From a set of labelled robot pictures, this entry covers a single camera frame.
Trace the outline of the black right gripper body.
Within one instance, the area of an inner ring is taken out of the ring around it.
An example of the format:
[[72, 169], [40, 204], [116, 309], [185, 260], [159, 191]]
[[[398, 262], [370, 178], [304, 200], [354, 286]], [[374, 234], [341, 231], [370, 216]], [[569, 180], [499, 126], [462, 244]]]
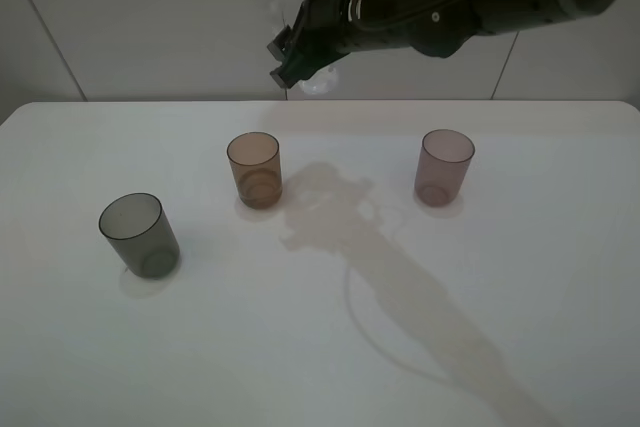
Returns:
[[268, 45], [280, 65], [271, 77], [291, 88], [352, 52], [382, 47], [380, 34], [355, 25], [349, 12], [356, 0], [302, 0], [293, 25], [285, 26]]

